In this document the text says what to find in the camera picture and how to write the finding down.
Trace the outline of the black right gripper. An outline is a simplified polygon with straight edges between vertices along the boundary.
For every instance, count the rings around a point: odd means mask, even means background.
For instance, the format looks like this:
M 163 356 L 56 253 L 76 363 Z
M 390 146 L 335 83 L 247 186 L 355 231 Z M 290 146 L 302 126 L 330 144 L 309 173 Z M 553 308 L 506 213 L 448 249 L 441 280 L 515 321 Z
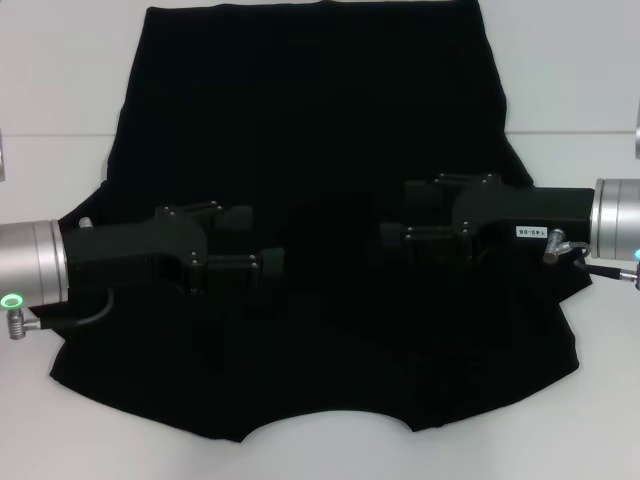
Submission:
M 494 173 L 441 173 L 404 184 L 404 205 L 450 208 L 450 226 L 380 223 L 382 250 L 394 261 L 470 260 L 494 244 L 520 244 L 545 261 L 579 250 L 591 253 L 589 188 L 514 188 Z

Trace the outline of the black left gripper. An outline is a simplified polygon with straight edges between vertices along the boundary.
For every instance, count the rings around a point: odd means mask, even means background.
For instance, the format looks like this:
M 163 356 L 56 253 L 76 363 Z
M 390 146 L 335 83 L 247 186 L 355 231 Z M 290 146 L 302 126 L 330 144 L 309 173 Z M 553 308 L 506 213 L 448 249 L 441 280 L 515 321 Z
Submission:
M 179 291 L 220 294 L 251 291 L 277 283 L 285 250 L 211 255 L 211 233 L 250 232 L 250 205 L 224 206 L 215 200 L 190 205 L 162 205 L 141 222 L 78 228 L 62 234 L 69 293 L 169 282 Z

